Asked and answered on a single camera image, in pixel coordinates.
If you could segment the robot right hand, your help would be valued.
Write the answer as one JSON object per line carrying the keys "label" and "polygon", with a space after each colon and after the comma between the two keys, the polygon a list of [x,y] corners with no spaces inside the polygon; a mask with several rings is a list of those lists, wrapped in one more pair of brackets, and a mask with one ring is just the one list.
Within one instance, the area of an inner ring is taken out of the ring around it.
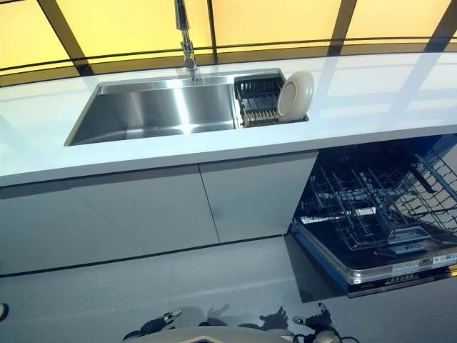
{"label": "robot right hand", "polygon": [[309,329],[313,330],[315,334],[324,331],[333,331],[332,318],[327,306],[324,303],[319,302],[318,308],[320,309],[319,314],[307,318],[294,316],[292,318],[293,323],[308,327]]}

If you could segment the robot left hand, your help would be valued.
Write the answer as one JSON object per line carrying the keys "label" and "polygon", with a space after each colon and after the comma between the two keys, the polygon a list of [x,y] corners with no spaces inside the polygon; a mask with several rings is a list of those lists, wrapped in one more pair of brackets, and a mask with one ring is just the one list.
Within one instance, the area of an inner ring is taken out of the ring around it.
{"label": "robot left hand", "polygon": [[170,324],[172,324],[177,317],[182,314],[183,309],[178,308],[171,312],[167,312],[162,314],[161,316],[152,319],[145,324],[138,330],[129,332],[123,339],[122,342],[127,342],[132,339],[137,339],[149,334],[154,334],[160,332],[162,329],[166,328]]}

